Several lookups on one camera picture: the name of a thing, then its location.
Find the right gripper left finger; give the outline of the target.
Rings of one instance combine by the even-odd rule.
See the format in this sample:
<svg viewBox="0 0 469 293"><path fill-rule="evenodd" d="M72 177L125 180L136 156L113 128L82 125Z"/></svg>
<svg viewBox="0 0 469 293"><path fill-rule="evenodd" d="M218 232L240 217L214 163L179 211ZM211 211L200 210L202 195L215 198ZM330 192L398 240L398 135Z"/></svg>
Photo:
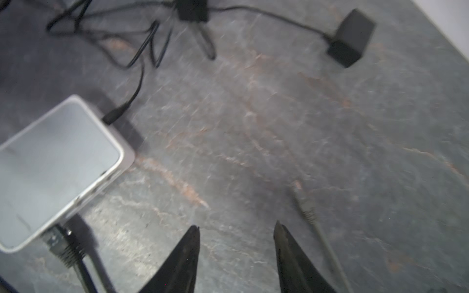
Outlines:
<svg viewBox="0 0 469 293"><path fill-rule="evenodd" d="M200 229L192 225L142 293L192 293L195 289L200 253Z"/></svg>

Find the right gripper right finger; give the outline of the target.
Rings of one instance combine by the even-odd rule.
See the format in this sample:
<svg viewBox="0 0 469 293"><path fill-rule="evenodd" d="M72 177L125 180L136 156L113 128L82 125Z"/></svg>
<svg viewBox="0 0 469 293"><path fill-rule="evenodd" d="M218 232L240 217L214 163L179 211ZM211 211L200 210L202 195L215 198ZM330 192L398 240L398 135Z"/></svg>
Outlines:
<svg viewBox="0 0 469 293"><path fill-rule="evenodd" d="M280 222L274 228L274 242L282 293L336 293Z"/></svg>

